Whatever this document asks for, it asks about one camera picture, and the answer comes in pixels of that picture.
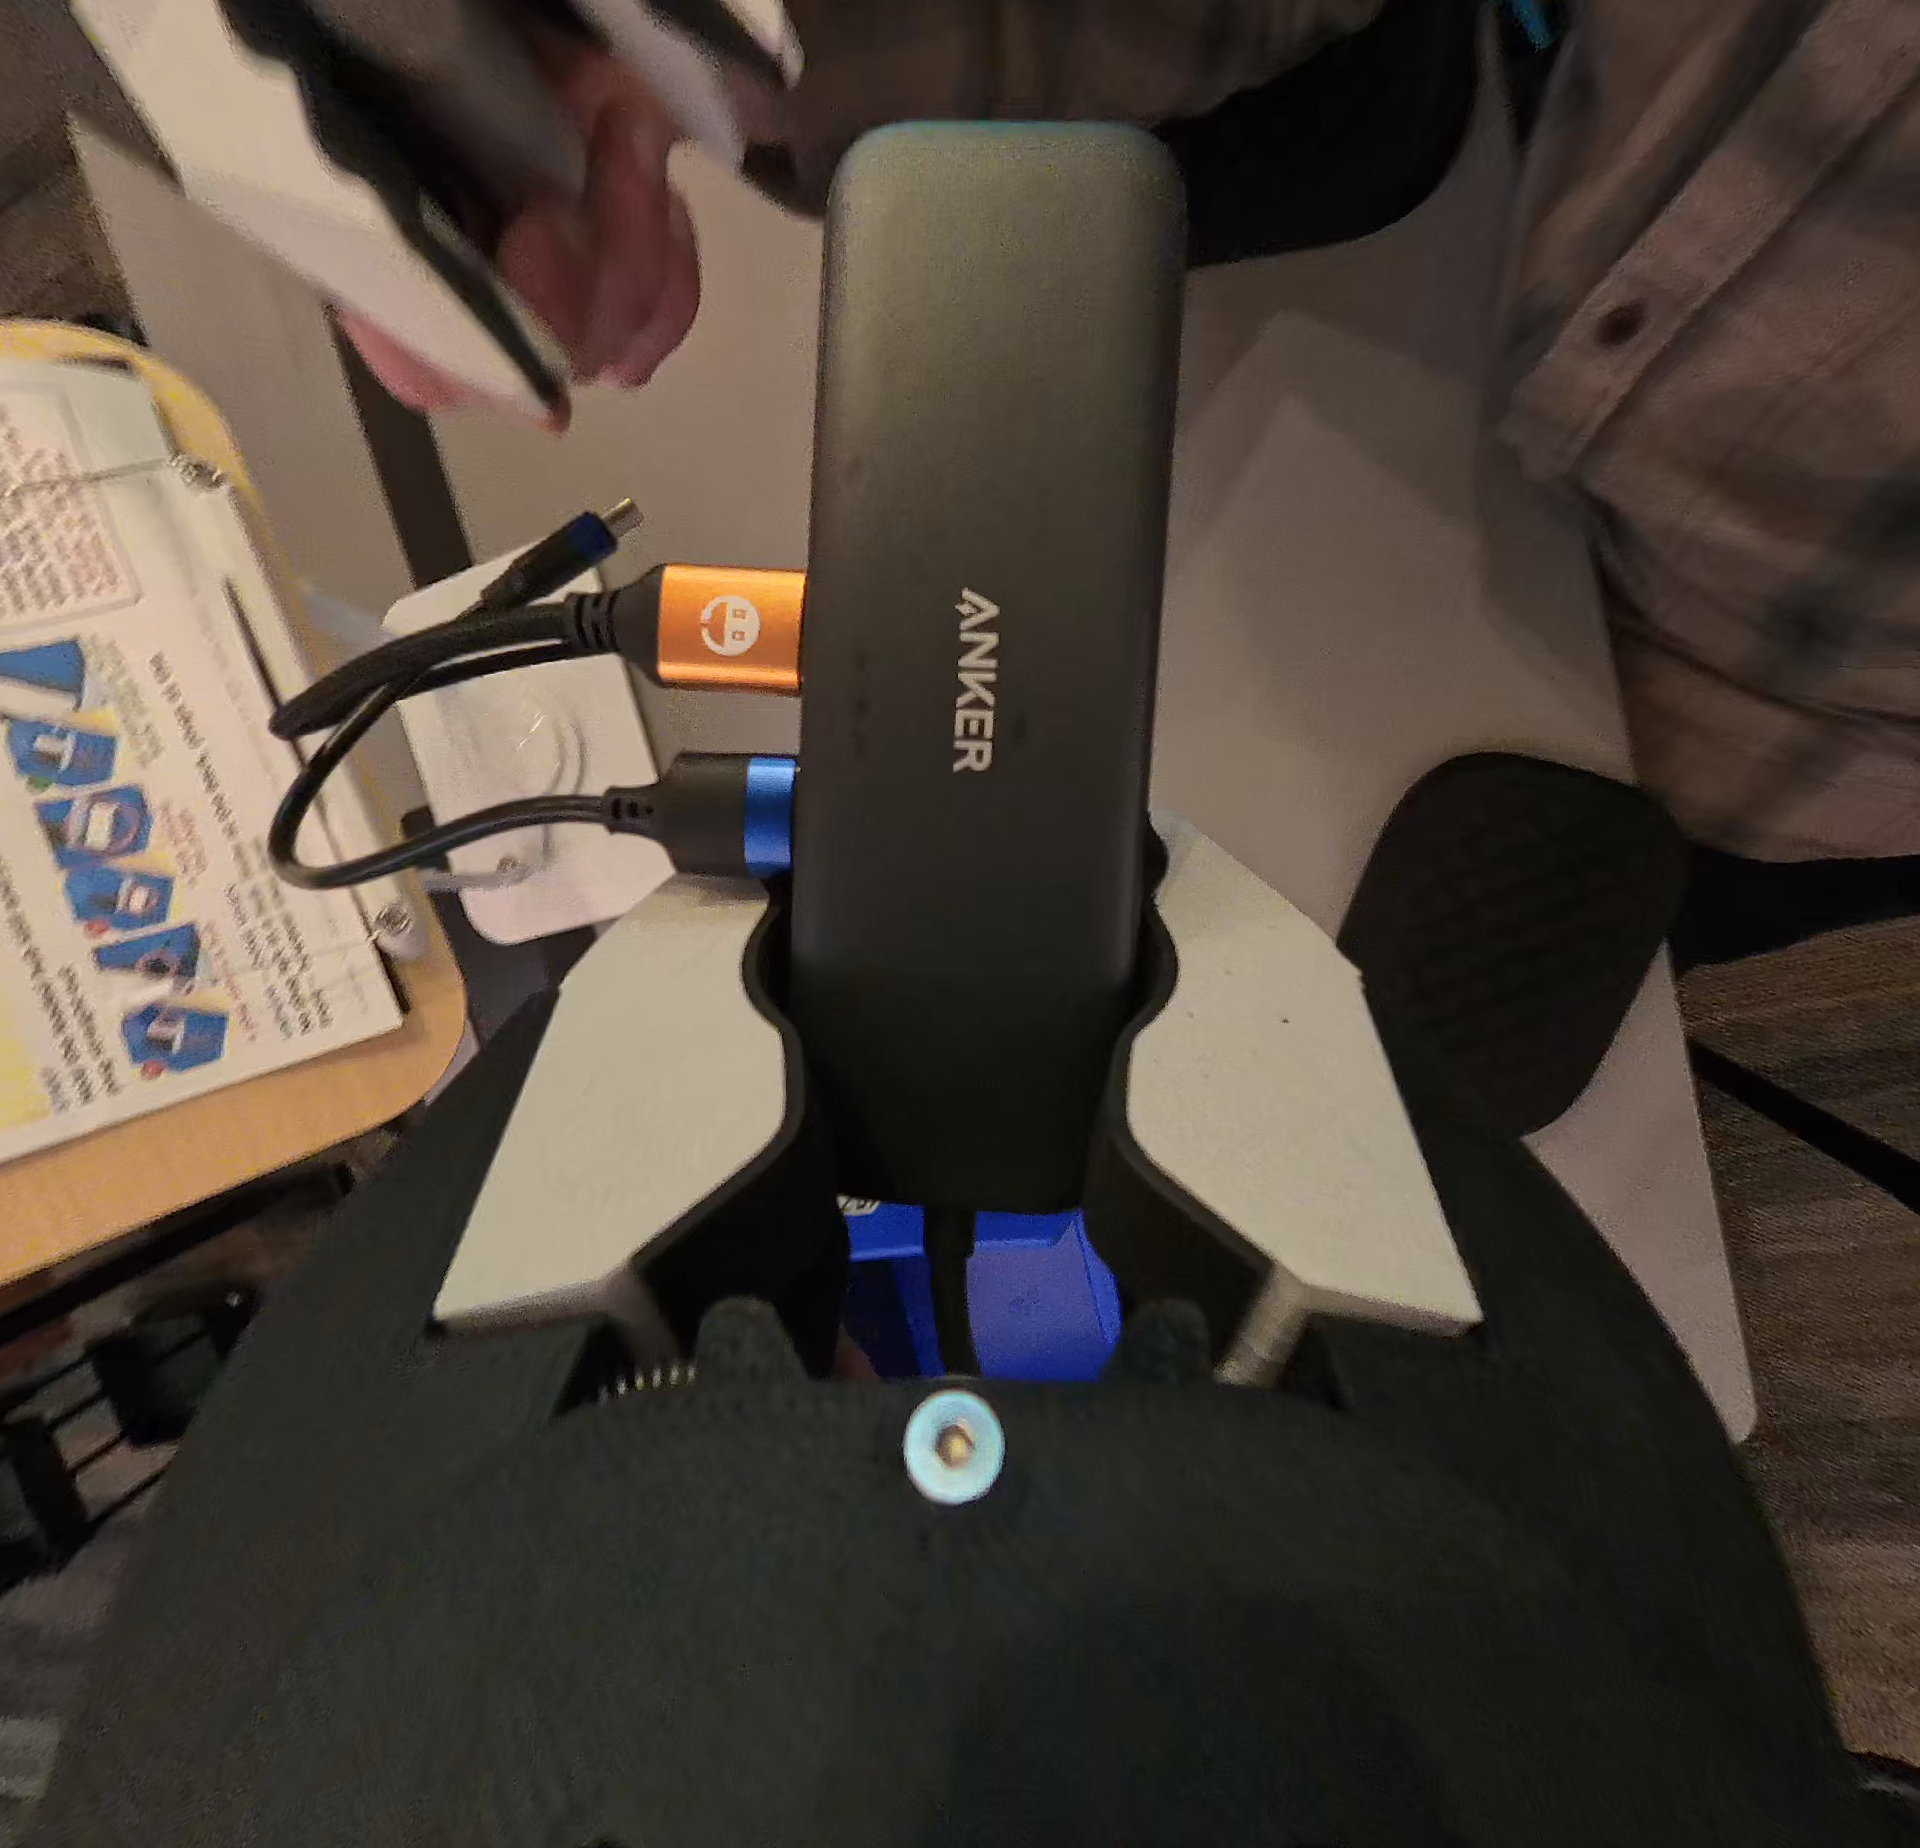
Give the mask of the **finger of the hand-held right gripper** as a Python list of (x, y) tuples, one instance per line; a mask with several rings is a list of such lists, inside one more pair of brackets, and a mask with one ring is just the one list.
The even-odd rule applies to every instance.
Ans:
[(804, 75), (787, 0), (565, 0), (586, 40), (619, 57), (677, 136), (726, 171), (747, 165), (751, 112)]
[(457, 388), (548, 421), (557, 341), (510, 301), (473, 234), (477, 184), (438, 146), (409, 162), (382, 92), (306, 0), (70, 0), (80, 31), (225, 230)]

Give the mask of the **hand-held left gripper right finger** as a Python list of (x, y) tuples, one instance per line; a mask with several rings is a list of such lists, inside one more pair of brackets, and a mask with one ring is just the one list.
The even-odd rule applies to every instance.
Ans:
[(1185, 819), (1154, 827), (1142, 1004), (1109, 1072), (1109, 1267), (1276, 1387), (1311, 1317), (1459, 1337), (1478, 1282), (1358, 968)]

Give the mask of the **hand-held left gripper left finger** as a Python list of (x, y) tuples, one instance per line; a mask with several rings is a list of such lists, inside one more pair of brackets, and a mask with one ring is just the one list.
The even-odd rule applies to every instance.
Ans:
[(606, 1315), (693, 1341), (812, 1253), (804, 1052), (761, 992), (767, 882), (666, 882), (565, 973), (447, 1256), (437, 1321)]

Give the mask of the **blue plastic bin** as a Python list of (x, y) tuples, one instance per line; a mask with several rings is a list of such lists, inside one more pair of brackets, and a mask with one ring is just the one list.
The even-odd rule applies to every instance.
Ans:
[[(925, 1211), (845, 1197), (845, 1226), (852, 1241), (846, 1337), (886, 1380), (944, 1377)], [(1096, 1380), (1118, 1347), (1120, 1299), (1080, 1215), (978, 1215), (969, 1321), (992, 1380)]]

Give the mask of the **black slim usb hub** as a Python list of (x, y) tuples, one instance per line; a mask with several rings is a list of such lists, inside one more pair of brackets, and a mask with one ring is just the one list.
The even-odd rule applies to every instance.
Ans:
[(1135, 1002), (1185, 184), (887, 127), (832, 186), (787, 1011), (846, 1193), (1077, 1206)]

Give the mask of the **person's right hand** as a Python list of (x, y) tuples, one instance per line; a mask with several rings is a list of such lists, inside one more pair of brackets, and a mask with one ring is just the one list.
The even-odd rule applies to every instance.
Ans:
[(535, 191), (494, 237), (500, 283), (578, 384), (634, 388), (686, 341), (698, 241), (670, 157), (680, 127), (619, 57), (548, 45), (544, 81), (584, 144), (584, 191)]

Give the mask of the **black foam wrist rest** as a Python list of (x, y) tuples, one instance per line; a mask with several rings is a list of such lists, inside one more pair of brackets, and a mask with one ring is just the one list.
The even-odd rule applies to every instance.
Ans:
[(1629, 782), (1462, 754), (1390, 807), (1339, 923), (1395, 1075), (1505, 1137), (1608, 1061), (1685, 888), (1685, 838)]

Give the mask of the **instruction sheet on stand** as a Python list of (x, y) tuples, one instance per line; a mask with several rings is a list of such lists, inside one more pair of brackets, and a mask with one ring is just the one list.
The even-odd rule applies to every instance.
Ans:
[[(30, 362), (120, 354), (149, 382), (178, 448), (235, 481), (277, 619), (318, 671), (324, 630), (219, 402), (151, 351), (76, 323), (7, 318), (0, 347)], [(187, 1211), (324, 1158), (425, 1098), (468, 1038), (468, 981), (444, 923), (416, 892), (409, 916), (411, 939), (394, 960), (406, 1024), (389, 1038), (7, 1160), (0, 1175), (4, 1303), (18, 1303), (30, 1282), (129, 1253), (133, 1239), (170, 1235)]]

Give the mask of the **printed instruction sheet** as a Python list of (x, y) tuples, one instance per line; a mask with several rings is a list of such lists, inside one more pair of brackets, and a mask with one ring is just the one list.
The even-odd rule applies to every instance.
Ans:
[(103, 362), (0, 376), (0, 1158), (401, 1026), (350, 897), (268, 867), (302, 648), (244, 497)]

